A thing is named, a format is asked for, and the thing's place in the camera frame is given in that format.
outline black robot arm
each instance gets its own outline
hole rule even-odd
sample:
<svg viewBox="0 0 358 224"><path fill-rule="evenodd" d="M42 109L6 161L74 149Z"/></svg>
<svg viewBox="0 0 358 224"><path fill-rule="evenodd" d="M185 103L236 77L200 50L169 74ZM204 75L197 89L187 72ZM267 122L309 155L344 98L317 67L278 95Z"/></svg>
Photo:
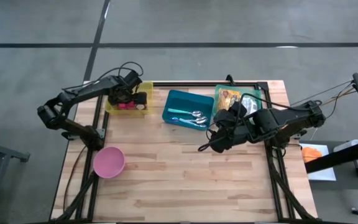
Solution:
<svg viewBox="0 0 358 224"><path fill-rule="evenodd" d="M64 129L79 136L88 146L96 148L102 146L102 136L92 126L82 126L67 118L72 106L82 101L108 95L111 105L135 101L137 104L146 104L146 93L134 93L132 90L142 83L139 74L131 71L126 77L110 75L85 86L64 90L57 97L48 100L46 104L37 108L38 116L49 129Z"/></svg>
<svg viewBox="0 0 358 224"><path fill-rule="evenodd" d="M245 116L247 110L235 102L229 110L219 110L214 122L218 131L211 131L209 143L198 150L203 151L209 146L222 153L232 146L249 141L257 143L270 139L273 147L285 147L290 137L305 128L317 128L324 124L325 117L315 101L308 101L300 106L285 110L275 108L261 109Z"/></svg>

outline paper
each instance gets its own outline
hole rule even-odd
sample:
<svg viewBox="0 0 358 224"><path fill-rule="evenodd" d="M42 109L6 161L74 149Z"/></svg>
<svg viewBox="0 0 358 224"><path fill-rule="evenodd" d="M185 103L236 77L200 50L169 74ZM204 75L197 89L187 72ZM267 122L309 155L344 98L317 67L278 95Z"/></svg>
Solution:
<svg viewBox="0 0 358 224"><path fill-rule="evenodd" d="M311 147L313 149L317 149L323 156L329 154L328 147L324 145L315 145L315 144L300 144L302 147ZM309 180L330 180L336 181L334 169L328 168L325 170L317 171L308 174Z"/></svg>

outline yellow plastic bin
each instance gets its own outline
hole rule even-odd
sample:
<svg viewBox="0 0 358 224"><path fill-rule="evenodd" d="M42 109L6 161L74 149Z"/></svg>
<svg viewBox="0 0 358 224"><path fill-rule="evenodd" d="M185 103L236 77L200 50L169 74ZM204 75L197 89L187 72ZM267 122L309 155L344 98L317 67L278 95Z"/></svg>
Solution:
<svg viewBox="0 0 358 224"><path fill-rule="evenodd" d="M137 89L138 92L146 92L147 94L147 106L143 110L119 110L117 105L111 106L109 101L106 99L106 111L109 114L150 114L153 100L153 82L146 81L142 82Z"/></svg>

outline silver spoon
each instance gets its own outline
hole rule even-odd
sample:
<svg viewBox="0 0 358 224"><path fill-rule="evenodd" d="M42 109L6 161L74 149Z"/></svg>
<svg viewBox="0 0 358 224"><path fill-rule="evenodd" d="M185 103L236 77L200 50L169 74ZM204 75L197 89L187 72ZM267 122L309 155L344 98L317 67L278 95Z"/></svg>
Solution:
<svg viewBox="0 0 358 224"><path fill-rule="evenodd" d="M173 117L171 118L172 121L181 121L181 122L184 122L184 123L187 123L187 124L192 124L194 126L198 126L198 127L201 127L201 128L205 128L206 125L205 124L202 124L202 123L205 123L205 121L207 120L206 117L202 117L202 118L196 118L195 120L187 120L187 119L183 119L183 118L177 118L177 117Z"/></svg>
<svg viewBox="0 0 358 224"><path fill-rule="evenodd" d="M176 109L171 109L171 108L168 108L168 112L190 114L195 118L199 118L201 115L203 115L203 112L201 112L201 111L188 112L188 111L176 110Z"/></svg>

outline wooden table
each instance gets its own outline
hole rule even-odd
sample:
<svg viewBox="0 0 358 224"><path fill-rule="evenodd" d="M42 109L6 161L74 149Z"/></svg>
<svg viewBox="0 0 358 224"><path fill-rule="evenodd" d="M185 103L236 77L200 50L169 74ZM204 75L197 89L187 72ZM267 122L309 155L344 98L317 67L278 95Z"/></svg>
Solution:
<svg viewBox="0 0 358 224"><path fill-rule="evenodd" d="M284 82L267 81L271 100L288 105ZM121 149L126 166L120 176L100 179L94 222L271 222L277 221L263 143L242 144L223 154L206 143L205 132L166 124L161 118L169 90L213 96L213 87L155 87L152 114L110 116L106 146ZM80 103L75 121L91 124L96 98ZM68 145L52 218L62 214L63 194L73 163L83 148ZM70 184L67 205L80 189L83 153ZM300 148L284 157L290 188L309 213L317 217ZM90 191L83 213L88 210ZM280 198L284 214L283 193Z"/></svg>

